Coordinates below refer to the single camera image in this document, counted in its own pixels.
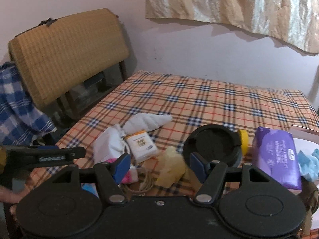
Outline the person left hand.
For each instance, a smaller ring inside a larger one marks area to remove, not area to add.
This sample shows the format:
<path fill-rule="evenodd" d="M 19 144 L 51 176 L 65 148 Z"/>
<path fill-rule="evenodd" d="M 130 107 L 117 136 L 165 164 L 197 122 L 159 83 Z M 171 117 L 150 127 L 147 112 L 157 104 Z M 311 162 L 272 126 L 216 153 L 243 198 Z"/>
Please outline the person left hand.
<path fill-rule="evenodd" d="M 20 192 L 14 193 L 12 190 L 1 186 L 0 188 L 0 201 L 4 203 L 12 204 L 9 209 L 11 216 L 16 220 L 16 207 L 19 201 L 25 197 L 30 191 L 28 188 L 24 188 Z"/>

